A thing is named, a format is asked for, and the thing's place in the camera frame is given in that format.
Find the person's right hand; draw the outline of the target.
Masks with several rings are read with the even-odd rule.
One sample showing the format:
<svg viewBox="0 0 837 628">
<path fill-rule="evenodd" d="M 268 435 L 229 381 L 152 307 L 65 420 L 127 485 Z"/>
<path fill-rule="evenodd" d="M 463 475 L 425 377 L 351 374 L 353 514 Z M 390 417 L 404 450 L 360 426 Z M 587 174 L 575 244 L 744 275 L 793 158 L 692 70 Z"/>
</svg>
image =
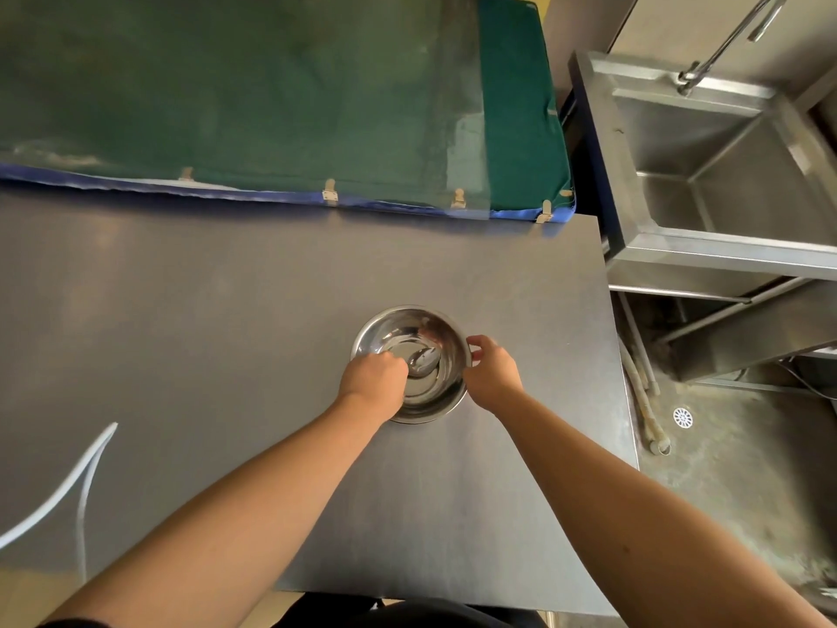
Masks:
<svg viewBox="0 0 837 628">
<path fill-rule="evenodd" d="M 517 364 L 491 337 L 468 336 L 466 342 L 483 348 L 483 358 L 473 369 L 470 383 L 466 383 L 468 393 L 482 409 L 500 414 L 514 397 L 525 392 Z"/>
</svg>

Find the person's left hand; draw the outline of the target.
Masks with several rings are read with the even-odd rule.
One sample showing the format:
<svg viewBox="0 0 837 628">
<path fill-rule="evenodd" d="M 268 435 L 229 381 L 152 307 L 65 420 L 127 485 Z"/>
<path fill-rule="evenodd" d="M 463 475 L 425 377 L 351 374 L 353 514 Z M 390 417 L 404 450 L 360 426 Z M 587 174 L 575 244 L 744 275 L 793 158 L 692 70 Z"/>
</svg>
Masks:
<svg viewBox="0 0 837 628">
<path fill-rule="evenodd" d="M 337 402 L 370 423 L 383 425 L 403 406 L 404 386 L 382 386 L 367 377 L 367 355 L 350 360 L 343 372 Z"/>
</svg>

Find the stainless steel bowl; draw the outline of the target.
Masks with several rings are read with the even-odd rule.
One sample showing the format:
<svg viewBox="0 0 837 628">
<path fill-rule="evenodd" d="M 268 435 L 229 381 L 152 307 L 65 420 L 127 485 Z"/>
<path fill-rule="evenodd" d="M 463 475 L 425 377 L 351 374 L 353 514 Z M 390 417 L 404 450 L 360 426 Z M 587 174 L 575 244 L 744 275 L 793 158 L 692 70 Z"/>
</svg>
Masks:
<svg viewBox="0 0 837 628">
<path fill-rule="evenodd" d="M 380 352 L 391 352 L 408 366 L 402 406 L 393 422 L 431 422 L 464 399 L 462 372 L 472 363 L 471 350 L 466 336 L 448 316 L 417 305 L 379 312 L 361 327 L 350 357 Z"/>
</svg>

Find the metal spoon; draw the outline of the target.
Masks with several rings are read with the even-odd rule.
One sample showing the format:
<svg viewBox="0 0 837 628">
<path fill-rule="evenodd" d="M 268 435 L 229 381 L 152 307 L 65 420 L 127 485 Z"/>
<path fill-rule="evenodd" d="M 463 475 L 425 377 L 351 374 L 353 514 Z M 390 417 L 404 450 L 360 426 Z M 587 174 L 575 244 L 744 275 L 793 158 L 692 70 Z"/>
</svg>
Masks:
<svg viewBox="0 0 837 628">
<path fill-rule="evenodd" d="M 422 348 L 413 352 L 406 360 L 409 379 L 424 379 L 439 366 L 441 352 L 439 348 Z"/>
</svg>

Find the person's right forearm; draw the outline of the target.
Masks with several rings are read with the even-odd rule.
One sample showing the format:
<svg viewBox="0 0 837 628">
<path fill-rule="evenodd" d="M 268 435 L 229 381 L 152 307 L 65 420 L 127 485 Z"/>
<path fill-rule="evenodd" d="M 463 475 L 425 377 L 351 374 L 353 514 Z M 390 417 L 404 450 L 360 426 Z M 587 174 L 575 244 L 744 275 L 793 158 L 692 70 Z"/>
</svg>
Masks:
<svg viewBox="0 0 837 628">
<path fill-rule="evenodd" d="M 522 390 L 490 411 L 630 628 L 834 628 L 710 517 Z"/>
</svg>

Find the person's left forearm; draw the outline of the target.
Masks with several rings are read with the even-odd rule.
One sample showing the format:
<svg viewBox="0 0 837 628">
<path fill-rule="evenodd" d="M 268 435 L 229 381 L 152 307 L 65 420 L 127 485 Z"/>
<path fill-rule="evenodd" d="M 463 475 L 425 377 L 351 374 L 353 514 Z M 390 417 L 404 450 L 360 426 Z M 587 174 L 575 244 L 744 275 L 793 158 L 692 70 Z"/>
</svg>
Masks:
<svg viewBox="0 0 837 628">
<path fill-rule="evenodd" d="M 321 416 L 166 519 L 38 628 L 236 628 L 397 410 L 370 392 L 341 392 Z"/>
</svg>

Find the blue tarp sheet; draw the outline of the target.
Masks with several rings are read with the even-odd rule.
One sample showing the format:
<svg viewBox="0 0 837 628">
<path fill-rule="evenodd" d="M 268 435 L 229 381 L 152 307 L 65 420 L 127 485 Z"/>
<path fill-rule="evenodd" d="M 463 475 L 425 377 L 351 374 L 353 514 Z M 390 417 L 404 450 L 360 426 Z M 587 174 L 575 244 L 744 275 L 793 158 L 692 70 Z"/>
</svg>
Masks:
<svg viewBox="0 0 837 628">
<path fill-rule="evenodd" d="M 318 191 L 259 191 L 241 190 L 204 182 L 181 182 L 178 180 L 134 180 L 112 177 L 97 177 L 72 171 L 55 170 L 40 167 L 27 167 L 0 161 L 0 180 L 22 181 L 26 183 L 100 191 L 132 191 L 138 193 L 161 193 L 187 198 L 221 199 L 229 201 L 271 202 L 299 204 L 304 206 L 327 206 Z M 338 193 L 339 205 L 330 208 L 351 208 L 381 212 L 405 212 L 427 216 L 447 216 L 452 218 L 491 218 L 498 220 L 534 222 L 541 210 L 536 208 L 523 210 L 481 210 L 472 212 L 468 207 L 462 210 L 435 208 L 425 204 L 403 203 L 387 200 L 371 200 Z M 566 202 L 552 201 L 552 221 L 566 223 L 577 211 L 575 198 Z"/>
</svg>

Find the stainless steel sink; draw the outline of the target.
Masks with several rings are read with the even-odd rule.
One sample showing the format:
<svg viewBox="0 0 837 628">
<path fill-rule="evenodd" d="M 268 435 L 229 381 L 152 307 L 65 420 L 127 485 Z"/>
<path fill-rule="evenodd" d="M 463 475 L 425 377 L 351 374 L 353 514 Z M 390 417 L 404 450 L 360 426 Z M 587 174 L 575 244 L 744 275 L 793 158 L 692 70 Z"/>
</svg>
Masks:
<svg viewBox="0 0 837 628">
<path fill-rule="evenodd" d="M 782 94 L 577 52 L 613 291 L 717 305 L 657 338 L 684 381 L 832 349 L 837 159 Z"/>
</svg>

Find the metal sink faucet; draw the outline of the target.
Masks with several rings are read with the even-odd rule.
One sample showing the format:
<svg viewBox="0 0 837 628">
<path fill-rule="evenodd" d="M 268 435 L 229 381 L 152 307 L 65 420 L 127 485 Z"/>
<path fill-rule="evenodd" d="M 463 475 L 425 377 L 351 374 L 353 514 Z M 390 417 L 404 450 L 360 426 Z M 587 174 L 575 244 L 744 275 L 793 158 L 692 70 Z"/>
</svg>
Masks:
<svg viewBox="0 0 837 628">
<path fill-rule="evenodd" d="M 678 73 L 675 79 L 675 88 L 681 96 L 688 97 L 691 91 L 711 72 L 717 61 L 723 56 L 727 49 L 738 39 L 741 34 L 759 17 L 767 7 L 769 10 L 759 23 L 753 28 L 747 41 L 759 41 L 770 25 L 774 22 L 788 0 L 759 0 L 755 6 L 748 11 L 747 16 L 741 20 L 735 29 L 728 35 L 721 45 L 705 61 L 695 61 L 689 68 Z"/>
</svg>

